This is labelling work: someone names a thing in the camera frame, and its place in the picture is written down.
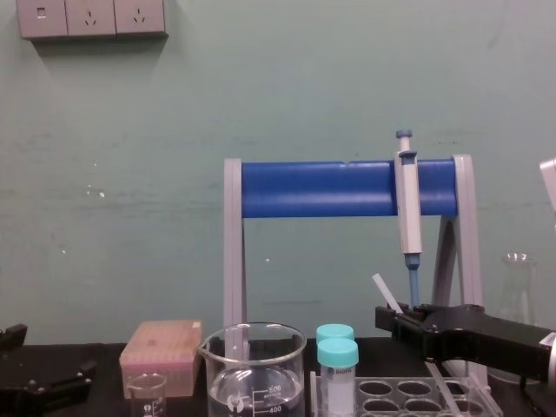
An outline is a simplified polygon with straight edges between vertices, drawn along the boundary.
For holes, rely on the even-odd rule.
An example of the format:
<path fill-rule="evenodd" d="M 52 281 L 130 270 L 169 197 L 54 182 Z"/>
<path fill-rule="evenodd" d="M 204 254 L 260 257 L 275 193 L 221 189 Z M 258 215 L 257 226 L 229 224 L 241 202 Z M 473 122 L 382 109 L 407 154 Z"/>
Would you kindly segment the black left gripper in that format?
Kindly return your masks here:
<path fill-rule="evenodd" d="M 16 324 L 1 330 L 1 360 L 25 343 L 28 327 Z M 97 362 L 86 361 L 77 370 L 54 381 L 31 378 L 27 382 L 9 378 L 1 381 L 2 416 L 44 416 L 47 411 L 46 394 L 87 394 L 96 376 Z"/>

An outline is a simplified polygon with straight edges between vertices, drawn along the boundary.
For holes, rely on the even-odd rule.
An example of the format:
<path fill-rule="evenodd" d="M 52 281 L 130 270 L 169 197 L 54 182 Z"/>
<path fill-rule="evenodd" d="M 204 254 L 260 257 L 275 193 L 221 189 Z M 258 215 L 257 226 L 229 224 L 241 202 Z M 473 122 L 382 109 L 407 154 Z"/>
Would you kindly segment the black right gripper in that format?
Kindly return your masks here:
<path fill-rule="evenodd" d="M 471 361 L 544 383 L 551 378 L 551 349 L 542 342 L 551 330 L 490 316 L 480 306 L 379 306 L 374 323 L 425 361 Z"/>

